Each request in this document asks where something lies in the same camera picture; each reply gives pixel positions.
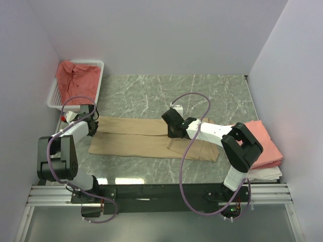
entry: folded pink towel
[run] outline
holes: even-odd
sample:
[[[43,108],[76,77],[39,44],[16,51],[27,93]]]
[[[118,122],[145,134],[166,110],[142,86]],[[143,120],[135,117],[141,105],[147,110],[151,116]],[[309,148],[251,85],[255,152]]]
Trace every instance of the folded pink towel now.
[[[263,153],[252,165],[251,169],[270,168],[280,165],[283,155],[272,142],[271,137],[269,136],[262,122],[259,120],[251,121],[245,124],[263,147]]]
[[[86,96],[93,101],[96,97],[101,69],[96,66],[74,64],[65,60],[59,64],[56,72],[62,104],[70,97]],[[67,105],[92,104],[86,98],[75,98]]]

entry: folded cloth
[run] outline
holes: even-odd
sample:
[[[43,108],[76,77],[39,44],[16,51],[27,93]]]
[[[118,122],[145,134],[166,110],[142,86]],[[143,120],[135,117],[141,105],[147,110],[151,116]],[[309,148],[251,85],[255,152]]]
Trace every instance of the folded cloth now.
[[[89,153],[103,155],[182,158],[190,143],[186,139],[167,137],[167,125],[162,119],[99,117],[99,127]],[[216,161],[217,145],[196,140],[186,158]]]
[[[280,165],[283,155],[271,140],[271,137],[262,124],[262,121],[251,121],[245,124],[263,147],[263,153],[251,166],[251,169],[269,168]]]
[[[75,96],[86,96],[94,101],[100,73],[101,69],[97,66],[74,64],[69,60],[61,62],[56,71],[56,78],[62,104]],[[75,98],[67,103],[67,105],[79,104],[92,104],[92,102],[86,98]]]
[[[278,166],[264,169],[252,169],[247,173],[250,180],[277,180],[282,176],[282,172]]]

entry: gray wall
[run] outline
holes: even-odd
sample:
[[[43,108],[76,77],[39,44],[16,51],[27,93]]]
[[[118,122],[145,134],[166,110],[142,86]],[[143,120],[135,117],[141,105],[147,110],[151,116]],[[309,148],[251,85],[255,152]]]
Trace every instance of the gray wall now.
[[[249,74],[287,0],[28,0],[61,59],[113,74]]]
[[[7,242],[37,180],[37,140],[58,121],[45,102],[59,58],[27,1],[0,6],[0,241]]]
[[[323,2],[289,0],[249,76],[259,117],[285,156],[307,241],[322,241]]]

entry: red cloth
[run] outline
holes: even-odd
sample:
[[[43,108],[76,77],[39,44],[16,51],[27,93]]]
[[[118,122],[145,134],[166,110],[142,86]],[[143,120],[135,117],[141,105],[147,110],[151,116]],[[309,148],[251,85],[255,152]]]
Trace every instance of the red cloth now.
[[[59,64],[56,72],[57,83],[61,94],[61,102],[70,97],[86,96],[95,101],[101,69],[96,66],[74,64],[65,60]],[[75,98],[67,105],[92,104],[86,98]]]
[[[263,147],[263,153],[252,165],[251,169],[270,168],[280,165],[283,155],[271,140],[262,121],[251,121],[245,124]]]

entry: marble table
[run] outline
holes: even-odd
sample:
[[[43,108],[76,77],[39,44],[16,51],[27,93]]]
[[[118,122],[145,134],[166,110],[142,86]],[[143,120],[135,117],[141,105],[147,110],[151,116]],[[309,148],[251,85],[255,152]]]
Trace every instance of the marble table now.
[[[216,124],[257,120],[244,76],[237,75],[122,75],[102,79],[98,111],[102,116],[160,118],[179,95],[196,91],[207,95],[211,109],[207,115]],[[190,95],[177,102],[184,118],[199,118],[207,108],[202,97]],[[91,137],[76,146],[81,169],[95,175],[101,184],[173,184],[179,181],[180,159],[122,157],[88,153]],[[187,160],[184,183],[222,182],[230,168],[219,147],[216,162]]]

